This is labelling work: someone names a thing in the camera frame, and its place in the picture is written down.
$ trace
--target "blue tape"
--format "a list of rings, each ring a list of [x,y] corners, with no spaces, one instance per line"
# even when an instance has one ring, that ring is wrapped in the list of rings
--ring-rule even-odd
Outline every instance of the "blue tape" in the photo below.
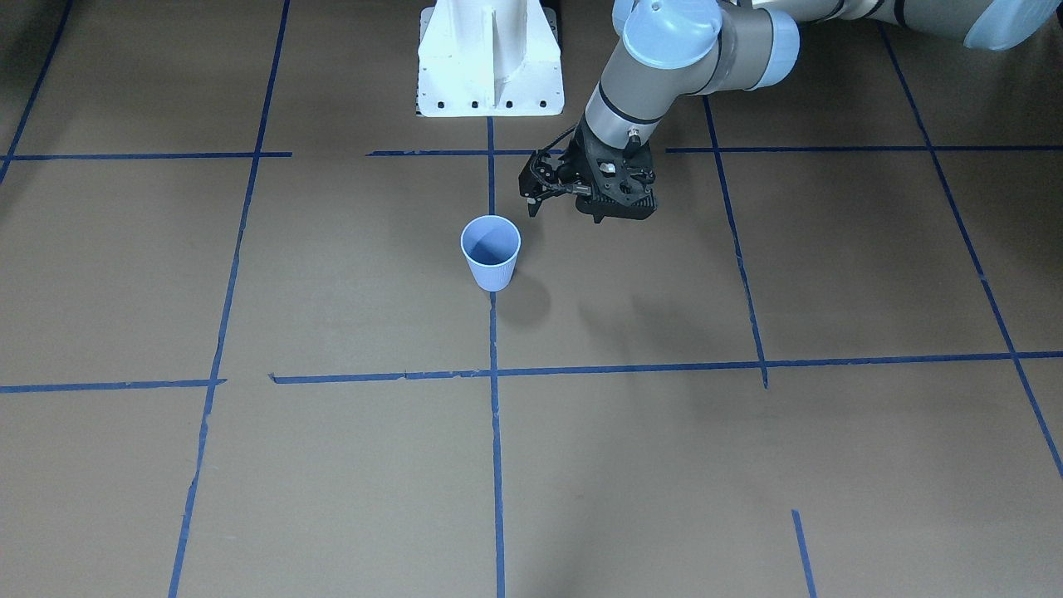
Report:
[[[7,168],[15,156],[18,141],[22,138],[22,133],[26,131],[26,123],[30,120],[30,113],[33,112],[33,104],[37,101],[37,95],[40,93],[40,86],[45,83],[45,75],[48,74],[48,69],[52,66],[52,58],[55,57],[55,50],[60,47],[60,39],[63,38],[63,30],[66,29],[67,19],[70,18],[70,10],[72,7],[73,0],[67,0],[66,6],[63,7],[63,17],[60,18],[60,25],[55,29],[55,36],[52,37],[52,45],[48,48],[45,64],[40,67],[40,74],[37,75],[37,81],[33,84],[33,91],[30,92],[30,99],[26,102],[22,118],[18,121],[18,127],[15,129],[15,136],[12,137],[11,146],[7,147],[7,153],[3,158],[3,164],[0,165],[0,184],[3,184],[4,177],[7,176]]]
[[[1011,354],[967,354],[962,356],[908,356],[899,358],[837,358],[822,360],[772,360],[767,368],[824,368],[832,365],[889,365],[1010,360]]]
[[[1063,359],[1063,352],[1029,352],[1018,353],[1023,360]],[[638,374],[653,372],[708,372],[715,370],[760,370],[763,365],[772,369],[791,368],[829,368],[856,365],[890,365],[921,363],[951,363],[978,361],[1009,361],[1011,354],[960,354],[940,356],[904,356],[881,358],[825,358],[817,360],[765,360],[742,362],[702,362],[671,364],[637,364],[637,365],[592,365],[592,366],[557,366],[557,368],[513,368],[499,369],[500,378],[518,378],[527,376],[572,376],[580,374]],[[330,376],[274,376],[270,380],[276,385],[330,385],[343,382],[371,382],[387,380],[433,380],[446,378],[488,378],[492,375],[488,370],[459,370],[441,372],[401,372],[386,374],[341,374]]]
[[[290,151],[216,151],[189,153],[56,153],[24,154],[12,157],[15,161],[45,161],[51,159],[216,159],[229,157],[291,157]]]
[[[731,148],[665,148],[664,153],[808,153],[856,151],[926,151],[923,146],[794,146],[794,147],[731,147]]]
[[[756,362],[718,362],[718,363],[682,363],[682,364],[643,364],[643,365],[592,365],[572,368],[525,368],[500,370],[503,378],[523,376],[567,376],[574,374],[638,374],[649,372],[707,372],[713,370],[759,370],[761,363]]]
[[[502,426],[499,420],[499,320],[496,294],[491,292],[491,429],[494,463],[494,568],[495,593],[497,598],[506,598],[506,542],[503,526],[502,505]]]
[[[938,151],[1063,151],[1063,146],[934,146]],[[714,148],[665,148],[664,153],[713,153]],[[793,146],[720,148],[723,153],[927,151],[926,146]]]
[[[486,149],[486,150],[376,150],[371,151],[366,154],[367,157],[417,157],[417,156],[431,156],[431,155],[489,155],[494,153],[494,155],[532,155],[536,150],[500,150],[500,149]],[[550,152],[552,154],[564,153],[564,150],[552,149]]]
[[[233,308],[233,294],[236,290],[236,277],[240,266],[240,245],[243,242],[243,230],[248,225],[248,212],[251,209],[251,197],[255,189],[255,177],[258,175],[258,161],[263,153],[263,143],[266,138],[266,124],[269,121],[269,108],[273,98],[273,86],[276,83],[276,71],[281,64],[281,48],[284,46],[284,31],[288,23],[288,7],[291,0],[284,0],[284,8],[281,12],[281,24],[277,28],[276,46],[273,49],[273,64],[270,68],[269,83],[266,85],[266,99],[263,102],[261,118],[258,120],[258,138],[255,141],[254,156],[251,159],[251,173],[248,175],[248,188],[243,195],[243,210],[240,213],[240,227],[236,235],[236,247],[233,250],[233,263],[229,272],[229,285],[225,289],[225,304],[221,312],[221,323],[218,326],[218,347],[215,351],[214,362],[210,366],[210,378],[217,379],[221,371],[221,357],[225,347],[225,335],[229,329],[229,318]],[[196,507],[196,494],[199,491],[200,472],[203,468],[203,454],[206,450],[207,420],[214,409],[215,387],[207,388],[206,399],[203,401],[203,417],[200,421],[199,448],[196,455],[196,474],[192,482],[188,486],[188,495],[185,498],[185,513],[181,522],[181,534],[178,540],[178,550],[173,558],[173,574],[170,577],[169,598],[176,598],[178,587],[181,583],[181,569],[185,560],[185,548],[188,545],[188,533],[191,529],[192,512]]]
[[[487,212],[494,215],[494,117],[487,117]]]
[[[760,342],[760,327],[757,326],[757,310],[753,306],[753,292],[749,290],[749,277],[745,273],[745,259],[742,258],[742,243],[738,238],[738,224],[735,223],[735,210],[731,208],[730,191],[727,189],[727,174],[724,172],[724,159],[720,154],[720,139],[716,138],[716,126],[712,121],[712,108],[709,107],[708,96],[702,96],[705,108],[705,120],[709,125],[709,137],[712,139],[713,157],[716,160],[716,173],[720,175],[720,190],[724,195],[724,208],[727,210],[727,223],[731,228],[735,242],[735,258],[738,260],[738,272],[742,276],[742,287],[745,289],[745,302],[749,309],[749,325],[753,328],[753,342],[757,347],[757,359],[760,360],[760,377],[767,389],[767,368],[764,365],[764,346]]]
[[[1063,146],[934,146],[938,151],[1063,151]]]
[[[487,155],[487,150],[376,150],[368,157],[412,157],[420,155]]]
[[[487,370],[460,370],[453,372],[393,372],[386,374],[340,374],[332,376],[274,376],[275,385],[334,385],[338,382],[374,382],[386,380],[442,380],[448,378],[487,378]]]
[[[797,534],[797,548],[800,550],[800,564],[805,569],[805,584],[808,586],[808,597],[816,598],[815,579],[812,578],[812,562],[808,558],[808,545],[805,543],[805,527],[800,523],[797,510],[790,512],[794,518],[794,532]]]
[[[1037,405],[1037,399],[1033,395],[1033,390],[1030,388],[1029,381],[1026,378],[1026,372],[1023,370],[1023,362],[1018,353],[1015,351],[1015,344],[1012,342],[1011,335],[1008,332],[1008,327],[1005,325],[1003,317],[1000,314],[1000,309],[997,306],[996,297],[993,295],[993,289],[990,287],[989,277],[985,275],[985,270],[982,268],[981,260],[978,258],[978,253],[975,251],[975,244],[971,240],[971,235],[967,233],[967,226],[963,223],[963,216],[960,213],[960,207],[956,203],[956,198],[952,195],[952,188],[948,184],[948,178],[945,176],[945,170],[941,166],[941,160],[938,159],[938,152],[934,150],[933,143],[930,141],[930,133],[927,131],[926,124],[923,122],[923,117],[919,115],[919,108],[915,104],[915,96],[912,95],[911,88],[908,86],[908,81],[905,79],[905,73],[900,68],[900,62],[897,59],[896,52],[893,51],[893,45],[890,42],[890,37],[885,32],[885,28],[882,23],[875,23],[878,27],[879,35],[882,36],[882,42],[885,44],[885,50],[890,54],[890,62],[893,63],[893,69],[897,73],[897,79],[900,81],[900,86],[905,90],[905,97],[908,98],[908,104],[912,108],[912,114],[915,116],[915,123],[919,127],[919,132],[923,133],[923,140],[926,142],[927,149],[930,151],[930,157],[933,160],[934,170],[938,172],[938,180],[941,182],[942,189],[945,191],[945,197],[948,199],[948,206],[952,210],[952,217],[956,219],[956,224],[960,228],[960,234],[963,236],[963,242],[967,246],[967,253],[971,255],[971,261],[975,266],[975,271],[978,272],[978,278],[982,283],[982,289],[985,291],[985,297],[990,303],[990,307],[993,309],[993,318],[996,319],[997,327],[1000,329],[1000,336],[1003,337],[1005,344],[1008,346],[1008,353],[1015,366],[1015,372],[1018,374],[1018,379],[1023,383],[1023,390],[1026,392],[1026,398],[1030,403],[1030,408],[1033,410],[1033,415],[1037,421],[1037,426],[1041,428],[1041,434],[1045,439],[1045,443],[1048,445],[1048,452],[1052,457],[1052,461],[1056,464],[1056,471],[1060,478],[1063,478],[1063,459],[1060,458],[1059,449],[1056,447],[1056,441],[1052,440],[1051,431],[1048,429],[1047,423],[1045,423],[1044,415],[1041,412],[1041,406]]]
[[[224,385],[216,380],[148,380],[137,382],[81,382],[70,385],[21,385],[0,387],[0,395],[23,393],[74,393],[81,391],[140,391],[146,389],[205,389]]]

